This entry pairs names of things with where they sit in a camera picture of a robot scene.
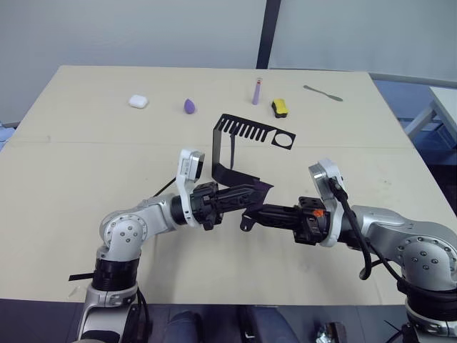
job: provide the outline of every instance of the beige tabletop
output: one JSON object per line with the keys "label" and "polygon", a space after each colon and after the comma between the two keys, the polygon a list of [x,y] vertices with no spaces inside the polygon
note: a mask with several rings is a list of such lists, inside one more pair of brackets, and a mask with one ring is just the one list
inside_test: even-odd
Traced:
{"label": "beige tabletop", "polygon": [[[259,105],[251,104],[256,77]],[[342,102],[303,89],[339,96]],[[132,94],[149,98],[133,109]],[[272,98],[290,114],[273,117]],[[183,111],[186,98],[197,107]],[[317,196],[308,166],[328,157],[351,204],[393,209],[457,230],[433,177],[366,73],[63,66],[0,152],[0,298],[84,300],[101,239],[99,223],[154,194],[176,173],[179,151],[206,152],[222,113],[297,134],[291,151],[239,139],[235,168],[275,187],[266,203]],[[223,155],[228,151],[224,141]],[[360,252],[295,244],[289,231],[239,229],[241,212],[211,232],[182,227],[145,243],[139,285],[148,302],[399,304],[382,269],[358,279]]]}

